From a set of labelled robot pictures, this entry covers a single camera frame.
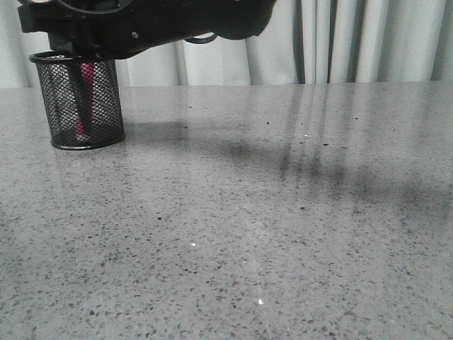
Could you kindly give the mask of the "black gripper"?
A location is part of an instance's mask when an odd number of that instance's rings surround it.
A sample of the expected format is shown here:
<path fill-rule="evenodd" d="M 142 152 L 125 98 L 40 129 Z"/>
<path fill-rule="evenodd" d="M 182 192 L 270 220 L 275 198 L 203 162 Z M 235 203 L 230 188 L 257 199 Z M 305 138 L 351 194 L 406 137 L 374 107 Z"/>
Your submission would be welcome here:
<path fill-rule="evenodd" d="M 53 51 L 124 60 L 180 40 L 205 44 L 218 37 L 258 36 L 274 5 L 274 1 L 20 1 L 18 17 L 24 33 L 47 33 Z"/>

